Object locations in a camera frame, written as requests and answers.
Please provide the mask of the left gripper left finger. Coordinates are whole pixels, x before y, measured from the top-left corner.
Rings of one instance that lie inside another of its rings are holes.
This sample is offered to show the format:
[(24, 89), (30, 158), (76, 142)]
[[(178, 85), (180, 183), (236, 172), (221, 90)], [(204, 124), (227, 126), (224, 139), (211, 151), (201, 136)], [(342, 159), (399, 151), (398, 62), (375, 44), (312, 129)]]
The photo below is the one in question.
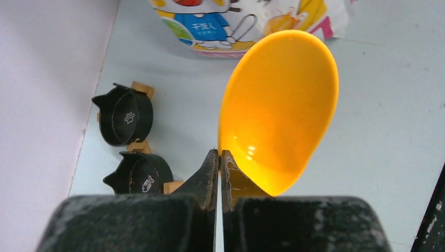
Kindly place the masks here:
[(197, 200), (201, 209), (214, 210), (217, 204), (218, 169), (218, 151), (211, 149), (201, 167), (172, 194), (191, 195)]

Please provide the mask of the black cat bowl paw print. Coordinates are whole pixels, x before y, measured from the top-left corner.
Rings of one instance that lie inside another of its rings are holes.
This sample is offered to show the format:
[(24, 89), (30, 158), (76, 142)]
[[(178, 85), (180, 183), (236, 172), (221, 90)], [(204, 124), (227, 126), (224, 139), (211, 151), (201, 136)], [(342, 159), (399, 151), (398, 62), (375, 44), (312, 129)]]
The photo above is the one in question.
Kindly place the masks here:
[(153, 105), (145, 92), (114, 83), (108, 93), (92, 98), (99, 108), (99, 129), (111, 146), (143, 142), (154, 119)]

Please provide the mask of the black cat bowl fish print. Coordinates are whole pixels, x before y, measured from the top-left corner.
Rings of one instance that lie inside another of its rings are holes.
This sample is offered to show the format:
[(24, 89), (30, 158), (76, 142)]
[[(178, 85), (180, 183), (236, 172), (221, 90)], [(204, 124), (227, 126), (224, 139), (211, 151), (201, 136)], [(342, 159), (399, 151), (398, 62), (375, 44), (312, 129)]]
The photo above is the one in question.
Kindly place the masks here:
[(147, 140), (133, 142), (120, 152), (122, 160), (103, 183), (118, 194), (170, 194), (184, 184), (174, 180), (168, 163), (153, 154)]

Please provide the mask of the orange plastic scoop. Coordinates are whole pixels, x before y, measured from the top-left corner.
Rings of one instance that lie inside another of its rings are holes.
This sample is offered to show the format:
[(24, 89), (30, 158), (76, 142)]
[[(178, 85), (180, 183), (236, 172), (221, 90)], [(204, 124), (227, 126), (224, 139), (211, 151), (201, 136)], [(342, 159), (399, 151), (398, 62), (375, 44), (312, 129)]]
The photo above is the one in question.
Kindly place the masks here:
[(221, 101), (218, 152), (271, 196), (303, 174), (334, 117), (339, 74), (327, 45), (301, 30), (254, 44), (233, 70)]

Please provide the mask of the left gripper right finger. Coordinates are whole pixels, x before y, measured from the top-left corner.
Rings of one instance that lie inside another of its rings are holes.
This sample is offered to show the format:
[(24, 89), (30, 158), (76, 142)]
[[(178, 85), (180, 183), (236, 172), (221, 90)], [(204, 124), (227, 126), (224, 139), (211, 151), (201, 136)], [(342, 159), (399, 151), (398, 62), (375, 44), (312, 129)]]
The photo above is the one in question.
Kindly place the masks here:
[(232, 212), (240, 197), (270, 197), (253, 182), (237, 165), (232, 153), (221, 153), (221, 196), (222, 211)]

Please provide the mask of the pet food bag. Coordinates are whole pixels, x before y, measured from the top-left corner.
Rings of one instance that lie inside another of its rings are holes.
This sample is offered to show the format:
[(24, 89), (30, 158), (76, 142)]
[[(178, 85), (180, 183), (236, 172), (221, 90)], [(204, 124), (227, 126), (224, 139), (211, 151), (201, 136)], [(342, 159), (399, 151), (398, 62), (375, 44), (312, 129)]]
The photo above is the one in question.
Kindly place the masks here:
[(302, 30), (321, 40), (343, 37), (353, 1), (151, 0), (177, 39), (193, 52), (241, 58), (256, 42), (282, 30)]

